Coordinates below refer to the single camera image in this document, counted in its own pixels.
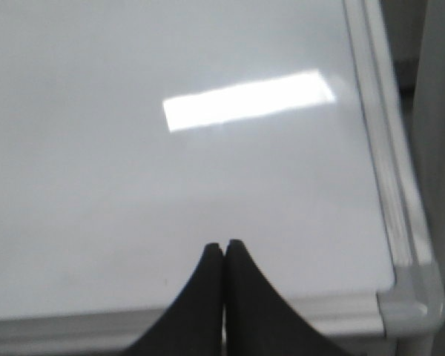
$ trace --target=white surface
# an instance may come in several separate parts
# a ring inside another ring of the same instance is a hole
[[[168,131],[307,70],[335,102]],[[286,297],[393,284],[341,1],[0,1],[0,318],[164,306],[230,238]]]

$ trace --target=gray plastic corner piece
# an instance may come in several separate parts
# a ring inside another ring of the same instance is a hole
[[[445,321],[445,295],[434,261],[424,266],[395,267],[393,289],[378,294],[387,337],[431,334]]]

